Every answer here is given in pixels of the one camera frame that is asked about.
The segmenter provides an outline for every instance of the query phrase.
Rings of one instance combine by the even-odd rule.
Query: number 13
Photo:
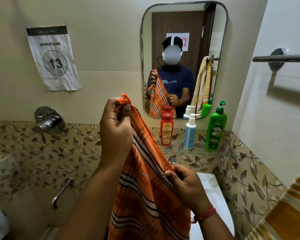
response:
[[[59,65],[57,65],[57,68],[62,68],[62,64],[60,59],[56,59],[56,62],[58,62]],[[53,63],[53,59],[50,59],[49,63],[52,64],[52,67],[55,68],[54,63]]]

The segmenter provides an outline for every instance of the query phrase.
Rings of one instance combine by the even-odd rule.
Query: yellow label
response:
[[[164,144],[169,144],[172,133],[172,123],[162,124],[162,141]]]

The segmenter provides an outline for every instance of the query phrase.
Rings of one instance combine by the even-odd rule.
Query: hand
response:
[[[168,96],[168,99],[169,99],[170,104],[173,105],[174,107],[179,107],[179,106],[181,106],[181,101],[180,101],[180,99],[178,98],[177,95],[175,95],[175,94],[170,94],[170,95]]]
[[[124,105],[119,122],[116,115],[117,99],[110,98],[107,101],[100,120],[102,160],[106,160],[105,164],[116,164],[118,160],[124,163],[132,148],[131,105]]]
[[[155,83],[157,81],[158,74],[156,73],[156,70],[151,70],[149,81],[151,84]]]
[[[174,172],[167,170],[164,175],[174,185],[181,200],[196,216],[205,213],[211,203],[197,173],[181,164],[174,164],[172,168]]]

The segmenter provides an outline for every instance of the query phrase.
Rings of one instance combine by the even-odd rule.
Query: black hair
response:
[[[165,50],[165,48],[167,48],[169,45],[171,45],[171,36],[169,36],[168,38],[166,38],[163,42],[163,50]],[[174,40],[173,40],[173,44],[174,45],[178,45],[180,47],[180,49],[182,50],[182,46],[183,46],[183,41],[180,37],[175,36]]]

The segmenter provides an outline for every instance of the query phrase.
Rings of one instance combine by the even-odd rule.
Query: orange plaid cloth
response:
[[[169,105],[169,94],[166,88],[164,87],[164,84],[162,83],[159,74],[156,82],[148,88],[148,93],[150,96],[149,115],[153,117],[161,117],[162,107],[164,105]],[[172,111],[173,117],[175,118],[176,110],[174,106],[172,106]]]
[[[117,111],[131,104],[126,94],[122,97]],[[133,145],[120,176],[108,239],[188,240],[190,210],[164,176],[172,167],[133,105],[131,112]]]

